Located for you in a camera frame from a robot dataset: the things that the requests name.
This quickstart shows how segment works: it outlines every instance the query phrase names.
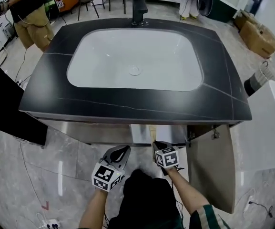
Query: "red floor marking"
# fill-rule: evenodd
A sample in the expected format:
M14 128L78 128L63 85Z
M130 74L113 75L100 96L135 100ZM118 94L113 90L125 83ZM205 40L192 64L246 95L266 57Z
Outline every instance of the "red floor marking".
M45 209L45 210L50 209L50 205L49 205L48 201L46 201L46 207L42 205L42 208Z

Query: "marble floor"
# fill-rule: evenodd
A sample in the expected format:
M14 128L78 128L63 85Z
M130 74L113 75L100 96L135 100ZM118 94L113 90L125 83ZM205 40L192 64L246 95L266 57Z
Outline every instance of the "marble floor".
M146 18L178 21L178 6L174 4L148 2L149 12ZM112 1L112 11L97 6L100 19L131 17L132 2L127 2L127 14L123 14L122 0ZM73 14L64 15L67 24L76 23L78 9ZM81 21L97 19L95 11L87 12L81 8ZM237 29L231 24L224 24L207 18L186 20L217 32L226 46L242 81L248 79L261 64L263 59L249 51L241 40ZM53 24L54 32L65 25L62 19ZM16 78L24 59L25 49L19 39L8 44L9 56L2 69L12 79ZM34 45L26 52L26 59L18 73L17 79L24 80L32 74L42 52ZM275 56L269 60L269 67L275 76ZM237 129L231 129L236 161L240 155L237 144ZM47 144L44 149L36 145L21 143L16 138L0 131L0 224L5 229L40 228L39 220L43 217L58 219L62 228L77 228L84 209L92 196L94 187L90 176L95 163L110 146L87 145L74 140L59 131L49 128ZM185 149L181 150L186 157ZM185 159L181 165L186 167L183 175L187 176ZM162 176L152 162L150 147L132 147L132 153L126 174L141 167L155 176ZM221 217L231 228L271 229L275 219L268 217L262 207L250 205L250 199L268 208L272 205L275 217L275 169L258 172L240 172L237 167L236 206L234 214L219 211ZM106 213L109 218L117 215L122 200L121 182L109 194ZM184 225L189 227L189 215L184 209Z

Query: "sink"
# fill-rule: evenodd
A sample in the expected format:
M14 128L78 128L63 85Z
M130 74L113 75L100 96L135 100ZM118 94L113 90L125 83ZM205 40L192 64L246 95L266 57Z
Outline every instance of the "sink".
M182 92L202 83L201 67L186 37L138 28L87 34L74 53L67 78L77 87Z

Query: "marble countertop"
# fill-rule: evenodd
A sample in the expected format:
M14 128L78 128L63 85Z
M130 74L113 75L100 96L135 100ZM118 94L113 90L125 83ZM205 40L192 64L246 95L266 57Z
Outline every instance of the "marble countertop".
M131 19L105 19L63 26L40 58L19 110L34 117L112 124L236 124L251 120L247 95L216 32L174 21L148 19L149 29L176 31L192 43L203 71L189 92L79 88L67 69L81 39L94 30L131 28Z

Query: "khaki shorts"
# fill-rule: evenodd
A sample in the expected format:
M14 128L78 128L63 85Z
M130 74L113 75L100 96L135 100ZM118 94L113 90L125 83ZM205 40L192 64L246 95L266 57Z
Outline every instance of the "khaki shorts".
M26 23L33 24L28 25L23 21L14 23L15 30L23 43L24 47L28 49L33 44L36 44L38 48L45 49L54 37L51 25L47 23L47 16L45 13L44 5L39 7L34 12L30 13L23 19Z

